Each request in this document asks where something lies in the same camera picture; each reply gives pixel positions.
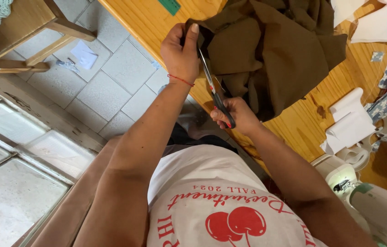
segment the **red string bracelet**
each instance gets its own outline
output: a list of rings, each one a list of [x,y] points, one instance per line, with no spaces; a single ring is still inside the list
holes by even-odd
[[[174,77],[175,79],[180,80],[180,81],[186,83],[187,85],[189,85],[189,86],[191,86],[191,87],[195,86],[195,84],[190,84],[190,83],[188,83],[187,81],[185,81],[185,80],[183,80],[183,79],[181,79],[181,78],[178,78],[178,77],[176,77],[176,76],[172,76],[172,75],[168,74],[168,77],[169,77],[169,78]]]

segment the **wooden chair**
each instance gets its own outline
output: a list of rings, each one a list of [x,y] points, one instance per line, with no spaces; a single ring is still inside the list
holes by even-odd
[[[50,66],[42,61],[49,55],[76,38],[96,39],[90,31],[68,21],[53,0],[14,0],[11,14],[1,21],[0,58],[46,28],[65,35],[26,61],[0,59],[0,73],[45,72]]]

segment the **fingernail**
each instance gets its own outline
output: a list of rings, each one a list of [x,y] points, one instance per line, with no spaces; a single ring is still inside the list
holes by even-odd
[[[194,33],[198,33],[200,31],[200,27],[198,26],[198,24],[194,23],[192,24],[191,30]]]

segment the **wooden table leg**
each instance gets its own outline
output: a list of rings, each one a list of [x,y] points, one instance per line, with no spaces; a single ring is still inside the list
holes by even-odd
[[[50,22],[46,27],[89,42],[96,39],[96,36],[91,31],[67,19],[57,19],[54,22]]]
[[[25,61],[0,59],[0,73],[46,72],[49,69],[50,66],[46,62],[27,66]]]
[[[59,49],[63,48],[67,44],[73,42],[76,37],[72,37],[68,34],[64,35],[64,37],[58,39],[55,41],[53,44],[49,45],[48,47],[42,49],[40,52],[37,54],[34,54],[30,58],[26,60],[26,65],[27,66],[33,66],[39,62],[42,62],[44,59],[46,59],[48,56],[51,54],[55,53]]]

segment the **scissors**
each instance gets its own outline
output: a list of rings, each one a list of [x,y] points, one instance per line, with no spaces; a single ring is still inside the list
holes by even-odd
[[[229,119],[230,123],[227,123],[225,128],[234,129],[236,127],[235,120],[233,119],[232,115],[230,115],[224,103],[222,103],[222,100],[219,94],[216,92],[215,86],[212,81],[212,76],[210,75],[209,68],[207,67],[207,64],[206,64],[206,59],[204,58],[203,53],[201,52],[201,49],[198,47],[197,50],[198,50],[198,55],[200,56],[200,59],[201,59],[201,63],[203,64],[204,72],[206,73],[207,81],[209,82],[210,89],[212,90],[213,103],[215,107],[221,110],[224,113],[224,115],[226,115],[227,118]]]

